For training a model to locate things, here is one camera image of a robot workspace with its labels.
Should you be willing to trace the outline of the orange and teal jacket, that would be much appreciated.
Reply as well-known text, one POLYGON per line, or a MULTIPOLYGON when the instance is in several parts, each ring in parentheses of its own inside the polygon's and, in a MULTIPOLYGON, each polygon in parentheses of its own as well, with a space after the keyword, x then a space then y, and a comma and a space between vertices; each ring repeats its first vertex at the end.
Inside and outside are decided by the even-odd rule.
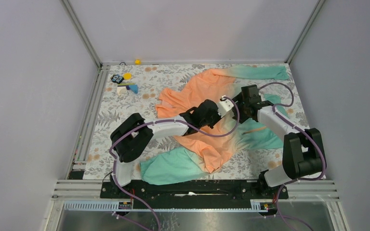
MULTIPOLYGON (((285 66, 254 67, 238 65, 226 69, 209 69, 193 76, 181 91, 164 89, 156 106, 158 118, 177 116, 206 99, 217 102, 221 96, 233 97, 240 87, 234 82, 242 79, 287 80, 285 66)), ((188 136, 177 136, 180 146, 160 153, 140 163, 141 178, 154 185, 195 180, 218 171, 232 155, 242 151, 268 150, 275 154, 270 168, 281 164, 282 140, 265 125, 248 119, 237 125, 228 114, 213 128, 188 136)))

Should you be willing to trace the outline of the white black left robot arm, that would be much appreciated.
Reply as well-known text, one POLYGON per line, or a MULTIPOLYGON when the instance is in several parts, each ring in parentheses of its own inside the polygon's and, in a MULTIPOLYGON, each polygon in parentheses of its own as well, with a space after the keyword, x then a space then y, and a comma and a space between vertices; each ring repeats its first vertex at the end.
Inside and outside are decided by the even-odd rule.
POLYGON ((130 193, 133 162, 143 153, 149 142, 169 136, 207 135, 203 127, 213 128, 223 117, 234 113, 240 118, 237 104, 227 96, 219 102, 205 100, 177 116, 147 121, 139 113, 131 114, 110 135, 109 153, 114 158, 111 179, 112 192, 119 198, 130 193))

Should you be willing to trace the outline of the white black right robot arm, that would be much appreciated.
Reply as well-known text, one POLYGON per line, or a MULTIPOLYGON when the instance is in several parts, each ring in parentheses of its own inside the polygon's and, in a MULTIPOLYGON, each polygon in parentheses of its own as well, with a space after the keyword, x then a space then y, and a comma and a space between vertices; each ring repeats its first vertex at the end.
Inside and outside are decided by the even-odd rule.
POLYGON ((283 141, 282 164, 262 171, 257 180, 257 192, 263 198, 271 197, 276 188, 298 180, 320 180, 327 163, 322 136, 318 129, 304 129, 295 125, 278 110, 278 103, 263 100, 257 85, 241 88, 233 99, 239 123, 251 118, 265 125, 283 141))

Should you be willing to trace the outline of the floral patterned table cloth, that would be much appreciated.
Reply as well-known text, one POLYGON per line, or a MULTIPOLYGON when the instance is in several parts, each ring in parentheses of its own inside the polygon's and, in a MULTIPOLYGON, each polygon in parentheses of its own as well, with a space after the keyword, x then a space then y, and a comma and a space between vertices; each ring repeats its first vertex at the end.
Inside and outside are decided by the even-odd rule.
MULTIPOLYGON (((289 75, 287 80, 242 79, 237 78, 235 84, 240 88, 256 84, 262 87, 261 94, 265 100, 278 103, 278 110, 288 116, 294 124, 308 127, 304 109, 299 98, 291 70, 287 64, 245 64, 245 66, 267 67, 285 66, 289 75)), ((189 80, 209 69, 226 69, 237 64, 162 64, 144 66, 112 66, 110 75, 131 73, 131 82, 138 85, 138 94, 127 90, 118 96, 117 86, 108 81, 102 97, 99 113, 83 178, 85 180, 100 180, 107 175, 113 166, 113 157, 108 150, 111 146, 111 133, 131 114, 139 113, 145 119, 158 118, 156 106, 160 104, 160 94, 166 89, 181 91, 189 80)), ((160 153, 170 151, 180 146, 176 137, 165 137, 152 140, 142 155, 135 160, 131 177, 141 180, 140 163, 160 153)), ((263 170, 271 169, 270 160, 275 154, 268 150, 242 150, 227 161, 218 171, 198 178, 197 180, 241 180, 254 179, 263 170)))

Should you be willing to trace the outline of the blue triangular block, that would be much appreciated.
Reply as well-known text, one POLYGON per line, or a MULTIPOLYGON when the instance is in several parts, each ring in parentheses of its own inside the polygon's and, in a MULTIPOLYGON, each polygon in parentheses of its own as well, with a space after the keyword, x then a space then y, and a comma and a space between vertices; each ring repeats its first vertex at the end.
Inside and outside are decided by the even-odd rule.
POLYGON ((137 85, 129 85, 128 86, 129 90, 132 91, 135 94, 138 94, 138 86, 137 85))

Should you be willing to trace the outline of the green yellow flat stick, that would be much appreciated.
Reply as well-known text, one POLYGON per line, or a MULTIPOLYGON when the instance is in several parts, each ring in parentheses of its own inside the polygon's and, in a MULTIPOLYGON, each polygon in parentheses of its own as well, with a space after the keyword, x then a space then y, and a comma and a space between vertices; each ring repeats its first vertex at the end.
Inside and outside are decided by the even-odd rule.
POLYGON ((120 83, 118 86, 130 86, 130 85, 136 85, 135 83, 120 83))

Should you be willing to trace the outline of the yellow round disc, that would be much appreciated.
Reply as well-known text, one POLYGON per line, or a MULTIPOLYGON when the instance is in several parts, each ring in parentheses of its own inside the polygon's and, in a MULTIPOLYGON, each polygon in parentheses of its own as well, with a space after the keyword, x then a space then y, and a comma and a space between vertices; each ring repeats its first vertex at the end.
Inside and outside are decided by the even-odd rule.
POLYGON ((130 79, 132 78, 132 74, 131 74, 131 73, 124 73, 124 74, 123 74, 123 78, 124 78, 125 80, 130 80, 130 79))

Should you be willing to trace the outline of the white toy block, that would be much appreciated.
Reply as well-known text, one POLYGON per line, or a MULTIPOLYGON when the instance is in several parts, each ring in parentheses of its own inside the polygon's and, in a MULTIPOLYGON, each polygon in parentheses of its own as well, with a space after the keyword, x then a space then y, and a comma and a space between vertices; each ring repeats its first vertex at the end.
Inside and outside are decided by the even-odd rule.
POLYGON ((125 86, 117 87, 117 95, 122 96, 127 93, 127 88, 125 86))

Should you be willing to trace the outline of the black blue toy car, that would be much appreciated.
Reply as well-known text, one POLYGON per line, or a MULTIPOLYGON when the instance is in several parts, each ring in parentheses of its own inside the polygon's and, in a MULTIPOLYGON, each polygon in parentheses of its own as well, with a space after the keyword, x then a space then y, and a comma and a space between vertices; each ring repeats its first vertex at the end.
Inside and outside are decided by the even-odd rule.
POLYGON ((123 81, 124 81, 124 77, 119 75, 119 74, 114 74, 110 80, 113 82, 113 83, 116 83, 116 84, 121 84, 123 81))

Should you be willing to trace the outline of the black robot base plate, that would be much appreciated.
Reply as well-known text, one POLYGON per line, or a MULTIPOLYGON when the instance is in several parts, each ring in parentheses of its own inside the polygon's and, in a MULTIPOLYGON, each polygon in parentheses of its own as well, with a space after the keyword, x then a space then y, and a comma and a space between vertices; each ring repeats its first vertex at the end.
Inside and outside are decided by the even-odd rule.
POLYGON ((128 185, 120 187, 111 180, 102 183, 100 197, 118 199, 135 195, 145 200, 161 196, 217 195, 235 199, 274 199, 279 189, 279 186, 265 187, 256 180, 191 180, 167 185, 132 180, 128 185))

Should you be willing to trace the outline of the aluminium frame rails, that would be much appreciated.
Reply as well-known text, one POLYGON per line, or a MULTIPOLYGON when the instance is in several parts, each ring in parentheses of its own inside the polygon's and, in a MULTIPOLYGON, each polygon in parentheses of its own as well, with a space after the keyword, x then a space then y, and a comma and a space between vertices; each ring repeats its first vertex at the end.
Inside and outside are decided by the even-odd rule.
MULTIPOLYGON (((41 228, 43 231, 58 231, 60 229, 66 203, 69 201, 78 202, 80 205, 85 205, 88 202, 99 202, 103 205, 107 202, 106 199, 100 198, 101 189, 99 188, 99 180, 71 180, 69 179, 69 175, 74 172, 74 167, 77 167, 79 170, 85 167, 85 162, 79 162, 77 158, 86 158, 88 156, 88 145, 92 140, 96 116, 100 109, 100 96, 104 93, 103 87, 105 86, 106 77, 113 63, 102 63, 97 57, 93 45, 90 43, 71 2, 63 0, 61 4, 79 37, 82 39, 83 45, 93 58, 98 73, 92 86, 89 102, 79 129, 79 136, 75 144, 76 151, 72 154, 65 179, 59 180, 56 184, 51 199, 50 211, 45 219, 45 224, 41 228)), ((340 198, 336 194, 336 185, 332 180, 300 180, 287 184, 282 190, 289 194, 289 198, 287 199, 289 202, 324 202, 328 208, 334 230, 348 231, 350 229, 340 198)))

